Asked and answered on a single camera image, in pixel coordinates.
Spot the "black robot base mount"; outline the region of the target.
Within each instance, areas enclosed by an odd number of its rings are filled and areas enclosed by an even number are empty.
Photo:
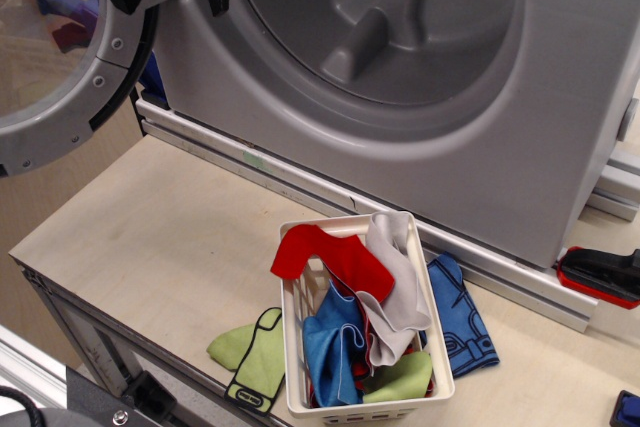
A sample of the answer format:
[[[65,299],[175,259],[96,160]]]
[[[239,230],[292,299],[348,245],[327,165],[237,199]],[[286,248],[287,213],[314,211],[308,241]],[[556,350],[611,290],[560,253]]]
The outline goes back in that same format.
[[[105,392],[79,374],[61,379],[29,371],[23,379],[1,377],[3,426],[156,426],[135,407]]]

